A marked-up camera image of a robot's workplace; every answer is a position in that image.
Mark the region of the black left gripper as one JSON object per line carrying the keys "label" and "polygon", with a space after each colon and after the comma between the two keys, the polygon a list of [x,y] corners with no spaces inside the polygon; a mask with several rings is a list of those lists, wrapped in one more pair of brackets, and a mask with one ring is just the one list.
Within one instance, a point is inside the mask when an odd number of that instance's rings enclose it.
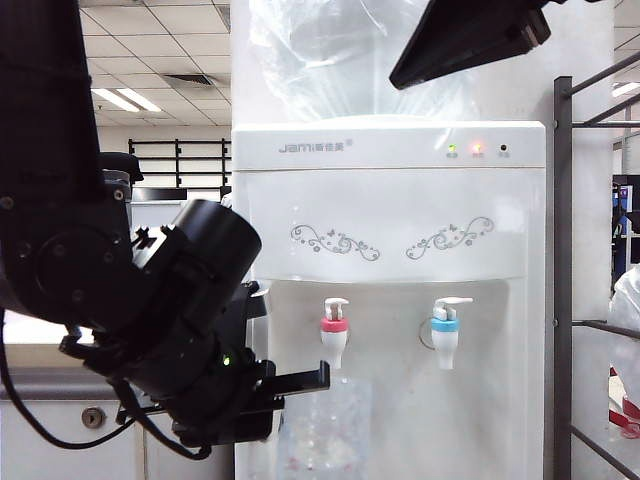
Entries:
{"label": "black left gripper", "polygon": [[285,396],[328,390],[331,368],[276,375],[244,339],[187,339],[172,365],[172,432],[184,446],[266,439]]}

